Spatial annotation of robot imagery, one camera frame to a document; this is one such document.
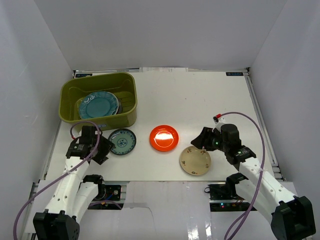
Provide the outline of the green blue patterned small plate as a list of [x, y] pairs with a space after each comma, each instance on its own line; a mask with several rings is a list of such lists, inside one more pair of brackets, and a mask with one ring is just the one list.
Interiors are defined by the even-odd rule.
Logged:
[[136, 135], [127, 128], [120, 128], [113, 131], [109, 135], [108, 140], [114, 144], [111, 152], [118, 156], [129, 154], [137, 143]]

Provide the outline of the cream floral plate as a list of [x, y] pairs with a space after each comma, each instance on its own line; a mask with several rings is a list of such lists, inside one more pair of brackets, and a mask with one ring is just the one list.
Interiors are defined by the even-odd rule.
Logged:
[[212, 160], [210, 154], [205, 149], [189, 146], [181, 152], [179, 163], [182, 169], [189, 175], [202, 176], [210, 170]]

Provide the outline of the orange glossy plate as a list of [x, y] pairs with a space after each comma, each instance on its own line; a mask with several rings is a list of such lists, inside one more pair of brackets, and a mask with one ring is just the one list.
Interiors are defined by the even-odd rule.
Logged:
[[159, 152], [170, 152], [179, 143], [180, 137], [170, 125], [158, 125], [149, 134], [150, 145]]

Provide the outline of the teal scalloped plate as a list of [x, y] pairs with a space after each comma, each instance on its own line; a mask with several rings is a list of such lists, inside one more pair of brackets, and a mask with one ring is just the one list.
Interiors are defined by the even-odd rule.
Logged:
[[78, 107], [81, 119], [93, 119], [115, 115], [119, 109], [119, 100], [111, 92], [96, 91], [81, 101]]

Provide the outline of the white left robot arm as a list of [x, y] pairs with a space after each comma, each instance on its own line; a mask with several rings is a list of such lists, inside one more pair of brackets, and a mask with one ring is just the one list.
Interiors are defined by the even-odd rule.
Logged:
[[62, 176], [52, 182], [56, 189], [44, 208], [35, 213], [33, 227], [39, 240], [77, 240], [80, 221], [93, 200], [106, 195], [104, 178], [87, 175], [91, 161], [102, 165], [114, 144], [103, 137], [99, 127], [90, 122], [81, 135], [70, 143]]

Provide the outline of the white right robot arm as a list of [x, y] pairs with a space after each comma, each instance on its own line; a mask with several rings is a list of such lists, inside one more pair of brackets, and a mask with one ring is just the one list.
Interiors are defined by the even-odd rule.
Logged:
[[224, 153], [237, 173], [226, 179], [226, 195], [253, 202], [253, 207], [269, 222], [278, 240], [302, 240], [316, 233], [311, 201], [286, 189], [268, 171], [263, 171], [255, 153], [242, 144], [234, 124], [204, 127], [190, 142], [200, 150]]

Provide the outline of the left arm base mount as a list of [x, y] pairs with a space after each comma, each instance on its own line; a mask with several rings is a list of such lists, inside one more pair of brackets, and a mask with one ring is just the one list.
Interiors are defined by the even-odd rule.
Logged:
[[121, 210], [123, 203], [120, 203], [121, 200], [121, 185], [105, 185], [104, 196], [98, 199], [94, 199], [94, 202], [99, 202], [99, 204], [90, 204], [89, 210]]

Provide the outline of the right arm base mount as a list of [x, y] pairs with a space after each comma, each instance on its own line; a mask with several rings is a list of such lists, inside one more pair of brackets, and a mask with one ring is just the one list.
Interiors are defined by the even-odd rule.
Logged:
[[243, 198], [232, 195], [224, 183], [208, 184], [204, 192], [209, 195], [210, 211], [214, 212], [245, 212], [250, 203]]

